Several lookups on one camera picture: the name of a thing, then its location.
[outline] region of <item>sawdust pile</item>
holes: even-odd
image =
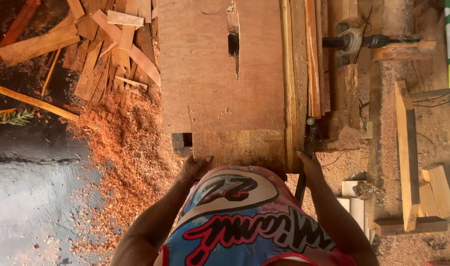
[[[105,200],[103,210],[85,210],[79,223],[84,234],[71,252],[104,257],[105,263],[122,233],[168,190],[182,165],[170,137],[162,134],[161,98],[151,93],[159,88],[146,92],[127,85],[125,91],[107,93],[102,104],[86,107],[68,127],[87,140],[93,163],[104,173],[98,190]]]

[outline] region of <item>person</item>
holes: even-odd
[[[315,154],[296,152],[318,223],[281,178],[262,167],[217,167],[191,189],[212,157],[197,163],[190,157],[169,191],[128,228],[110,265],[379,265]]]

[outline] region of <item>wire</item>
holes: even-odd
[[[368,27],[368,22],[370,21],[371,14],[372,14],[372,5],[371,5],[370,13],[369,13],[368,17],[366,18],[366,24],[364,25],[363,34],[361,35],[363,38],[364,38],[364,33],[366,33],[366,27]],[[362,47],[360,46],[359,50],[358,50],[358,54],[354,57],[353,64],[356,64],[356,62],[358,62],[359,52],[361,51],[361,48]]]
[[[443,102],[443,103],[441,103],[441,104],[432,105],[432,106],[426,106],[426,105],[413,105],[413,106],[433,108],[433,107],[437,107],[437,106],[444,105],[444,104],[448,104],[448,103],[450,103],[450,101],[446,101],[446,102]]]
[[[446,95],[450,94],[450,92],[447,92],[441,96],[438,96],[436,98],[431,98],[431,99],[427,99],[427,100],[419,100],[419,101],[413,101],[412,103],[421,103],[421,102],[426,102],[426,101],[431,101],[431,100],[436,100],[436,99],[440,99],[441,97],[444,97]]]
[[[329,163],[329,164],[327,164],[327,165],[324,165],[324,166],[322,166],[322,168],[323,167],[327,167],[327,166],[329,166],[329,165],[331,165],[331,164],[334,164],[336,161],[338,161],[339,159],[340,159],[340,157],[343,155],[343,154],[345,154],[346,153],[346,151],[344,151],[344,152],[342,152],[340,155],[338,155],[338,158],[336,158],[336,160],[334,161],[334,162],[331,162],[331,163]]]

